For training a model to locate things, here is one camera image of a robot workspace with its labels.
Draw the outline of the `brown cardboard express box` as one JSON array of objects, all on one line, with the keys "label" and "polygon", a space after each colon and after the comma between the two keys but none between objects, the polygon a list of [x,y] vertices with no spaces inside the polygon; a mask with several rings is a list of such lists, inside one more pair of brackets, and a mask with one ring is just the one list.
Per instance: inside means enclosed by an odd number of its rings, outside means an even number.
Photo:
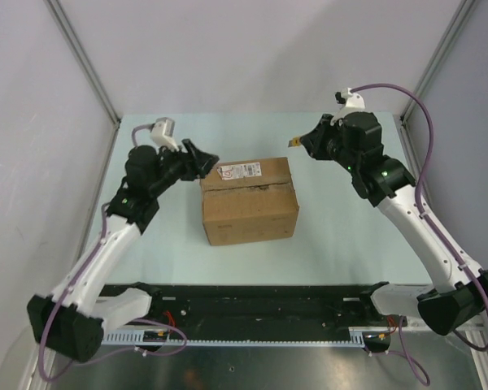
[{"label": "brown cardboard express box", "polygon": [[[259,162],[262,175],[222,180],[217,167]],[[299,205],[288,158],[223,162],[200,180],[202,221],[212,246],[291,238]]]}]

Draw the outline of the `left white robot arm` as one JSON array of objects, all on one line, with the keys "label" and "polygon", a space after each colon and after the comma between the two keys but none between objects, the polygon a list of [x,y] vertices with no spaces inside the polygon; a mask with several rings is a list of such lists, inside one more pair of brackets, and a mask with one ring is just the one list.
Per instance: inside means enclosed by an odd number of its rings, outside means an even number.
[{"label": "left white robot arm", "polygon": [[179,180],[205,178],[218,161],[217,155],[198,149],[189,139],[176,149],[140,145],[129,151],[120,187],[102,206],[97,240],[49,295],[36,294],[28,302],[29,321],[41,348],[86,363],[107,333],[138,319],[152,325],[163,317],[159,293],[147,284],[135,283],[103,302],[98,298],[116,263],[157,214],[159,196]]}]

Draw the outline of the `yellow utility knife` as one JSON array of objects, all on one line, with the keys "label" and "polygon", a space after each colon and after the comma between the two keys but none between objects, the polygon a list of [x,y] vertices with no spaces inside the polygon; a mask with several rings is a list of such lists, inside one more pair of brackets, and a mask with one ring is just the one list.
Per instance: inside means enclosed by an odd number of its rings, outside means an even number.
[{"label": "yellow utility knife", "polygon": [[291,140],[288,141],[288,147],[299,147],[302,145],[301,138],[300,137],[294,137]]}]

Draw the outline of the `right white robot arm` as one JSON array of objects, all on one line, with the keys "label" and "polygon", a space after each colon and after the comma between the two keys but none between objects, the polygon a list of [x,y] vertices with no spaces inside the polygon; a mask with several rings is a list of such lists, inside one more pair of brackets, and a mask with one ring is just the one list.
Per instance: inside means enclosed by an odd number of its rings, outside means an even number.
[{"label": "right white robot arm", "polygon": [[440,237],[443,227],[424,200],[415,197],[416,181],[396,158],[384,153],[382,127],[373,113],[355,112],[340,119],[324,114],[299,138],[307,154],[335,161],[351,176],[358,195],[377,208],[406,239],[432,283],[425,286],[379,283],[359,305],[359,317],[377,326],[388,314],[422,319],[446,336],[480,314],[488,300],[488,270],[467,254],[457,262]]}]

